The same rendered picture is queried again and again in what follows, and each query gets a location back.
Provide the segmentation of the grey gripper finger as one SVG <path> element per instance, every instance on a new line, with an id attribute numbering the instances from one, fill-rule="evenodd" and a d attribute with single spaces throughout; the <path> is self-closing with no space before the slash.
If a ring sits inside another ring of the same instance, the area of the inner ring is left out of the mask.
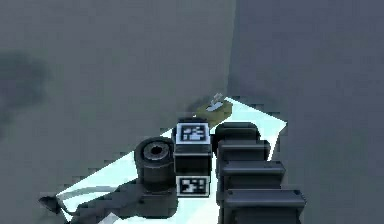
<path id="1" fill-rule="evenodd" d="M 68 223 L 64 213 L 67 207 L 56 196 L 43 196 L 38 199 L 38 202 L 48 211 L 59 216 L 64 223 Z"/>

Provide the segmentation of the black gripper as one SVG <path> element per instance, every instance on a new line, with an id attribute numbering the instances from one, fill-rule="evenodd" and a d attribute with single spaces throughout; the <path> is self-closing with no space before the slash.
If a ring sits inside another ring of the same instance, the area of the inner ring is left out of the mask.
<path id="1" fill-rule="evenodd" d="M 80 204 L 71 224 L 98 224 L 110 214 L 120 219 L 172 217 L 178 207 L 173 151 L 170 138 L 146 139 L 134 150 L 136 179 L 116 189 L 113 186 L 91 186 L 59 193 L 57 198 L 65 201 L 90 193 L 111 192 Z"/>

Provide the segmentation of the olive tissue box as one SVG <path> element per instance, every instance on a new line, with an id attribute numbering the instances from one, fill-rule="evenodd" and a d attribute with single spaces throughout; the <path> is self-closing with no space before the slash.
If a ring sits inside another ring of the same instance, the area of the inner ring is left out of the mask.
<path id="1" fill-rule="evenodd" d="M 232 107 L 233 104 L 226 100 L 222 93 L 217 93 L 207 104 L 200 106 L 195 115 L 206 119 L 212 129 L 232 115 Z"/>

